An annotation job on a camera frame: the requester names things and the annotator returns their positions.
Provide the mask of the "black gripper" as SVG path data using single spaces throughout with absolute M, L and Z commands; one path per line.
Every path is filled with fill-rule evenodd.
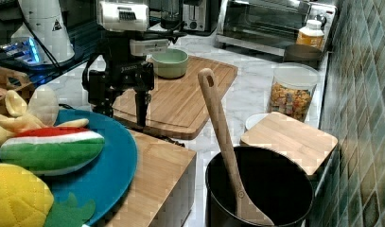
M 154 88 L 152 64 L 131 54 L 134 35 L 106 31 L 98 40 L 82 72 L 82 87 L 95 113 L 114 116 L 114 101 L 126 90 L 135 91 L 137 125 L 146 126 L 149 93 Z

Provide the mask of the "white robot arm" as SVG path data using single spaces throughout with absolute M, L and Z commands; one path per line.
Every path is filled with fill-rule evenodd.
M 11 36 L 29 45 L 31 66 L 60 67 L 75 57 L 61 16 L 59 0 L 18 0 L 23 24 Z M 96 0 L 97 23 L 105 30 L 82 72 L 82 87 L 93 111 L 111 116 L 113 104 L 126 90 L 135 92 L 136 124 L 146 126 L 153 64 L 147 55 L 168 47 L 171 34 L 149 30 L 149 6 L 123 0 Z

